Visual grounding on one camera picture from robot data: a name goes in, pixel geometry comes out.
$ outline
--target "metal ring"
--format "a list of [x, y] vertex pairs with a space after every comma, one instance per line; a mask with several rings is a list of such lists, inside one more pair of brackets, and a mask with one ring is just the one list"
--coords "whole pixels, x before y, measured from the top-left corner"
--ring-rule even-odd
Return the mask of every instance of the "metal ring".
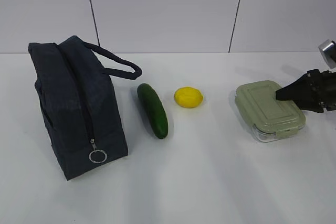
[[[91, 155], [92, 155], [93, 153], [96, 153], [96, 152], [101, 152], [102, 154], [104, 154], [105, 158], [104, 158], [103, 161], [95, 161], [95, 160], [93, 160], [93, 159], [91, 158]], [[101, 163], [104, 163], [104, 162], [107, 160], [107, 154], [106, 154], [106, 152], [103, 151], [103, 150], [94, 150], [94, 151], [90, 152], [90, 154], [89, 154], [89, 159], [90, 159], [91, 162], [93, 162], [93, 163], [95, 163], [95, 164], [101, 164]]]

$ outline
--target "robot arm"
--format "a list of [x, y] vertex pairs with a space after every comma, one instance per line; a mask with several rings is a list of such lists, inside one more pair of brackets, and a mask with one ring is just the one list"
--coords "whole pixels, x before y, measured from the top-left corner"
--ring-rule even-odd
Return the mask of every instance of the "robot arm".
[[[330, 68], [336, 67], [336, 43], [326, 40], [319, 46]], [[276, 91], [276, 99], [293, 100], [302, 110], [318, 113], [336, 110], [336, 73], [310, 70], [297, 81]]]

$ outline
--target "zipper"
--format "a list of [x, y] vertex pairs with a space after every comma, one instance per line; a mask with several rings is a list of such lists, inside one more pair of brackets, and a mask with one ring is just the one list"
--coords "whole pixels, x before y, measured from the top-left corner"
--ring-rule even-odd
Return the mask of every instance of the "zipper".
[[81, 107], [81, 110], [82, 110], [82, 115], [84, 117], [84, 124], [85, 124], [85, 128], [86, 128], [86, 131], [87, 131], [88, 140], [91, 143], [91, 145], [93, 147], [93, 150], [95, 151], [96, 150], [96, 147], [95, 147], [96, 145], [93, 146], [93, 143], [95, 142], [95, 140], [94, 140], [95, 139], [95, 134], [94, 134], [94, 131], [93, 131], [93, 121], [92, 121], [91, 114], [89, 112], [89, 104], [88, 104], [88, 101], [86, 99], [84, 89], [83, 89], [82, 85], [80, 84], [80, 81], [77, 78], [75, 70], [72, 67], [71, 62], [70, 62], [69, 58], [67, 57], [66, 53], [57, 44], [55, 44], [55, 46], [59, 50], [59, 52], [61, 53], [61, 55], [63, 57], [63, 60], [65, 62], [65, 65], [68, 68], [69, 73], [70, 73], [72, 79], [75, 82], [75, 86], [76, 86], [76, 89], [77, 89], [77, 92], [78, 92], [80, 107]]

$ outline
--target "white wall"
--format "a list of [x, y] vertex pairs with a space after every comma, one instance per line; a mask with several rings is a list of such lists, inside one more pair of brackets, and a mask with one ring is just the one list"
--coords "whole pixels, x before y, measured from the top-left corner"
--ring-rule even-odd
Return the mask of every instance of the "white wall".
[[238, 0], [92, 0], [115, 52], [228, 52]]
[[241, 0], [231, 52], [318, 51], [336, 39], [336, 0]]
[[[92, 0], [114, 52], [228, 52], [238, 0]], [[71, 35], [96, 43], [89, 0], [0, 0], [0, 53]], [[336, 39], [335, 0], [241, 0], [231, 52], [317, 51]]]
[[74, 34], [96, 43], [94, 28], [88, 0], [0, 0], [0, 53]]

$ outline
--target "green container lid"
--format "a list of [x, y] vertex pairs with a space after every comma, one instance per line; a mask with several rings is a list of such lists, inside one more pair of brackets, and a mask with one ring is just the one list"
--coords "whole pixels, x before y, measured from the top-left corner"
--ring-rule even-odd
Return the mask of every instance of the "green container lid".
[[295, 135], [305, 126], [306, 117], [293, 101], [278, 101], [275, 92], [281, 86], [259, 81], [238, 87], [236, 105], [245, 122], [262, 142]]

